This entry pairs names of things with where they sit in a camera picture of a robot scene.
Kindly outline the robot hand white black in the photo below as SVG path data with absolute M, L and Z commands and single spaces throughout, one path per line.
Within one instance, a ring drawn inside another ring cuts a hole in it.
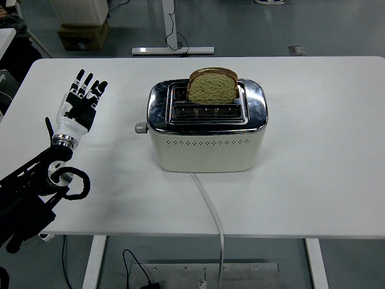
M 57 128 L 45 118 L 46 127 L 53 145 L 65 145 L 75 149 L 83 135 L 88 133 L 96 116 L 96 107 L 108 83 L 92 82 L 93 74 L 84 75 L 81 69 L 64 95 L 56 116 Z

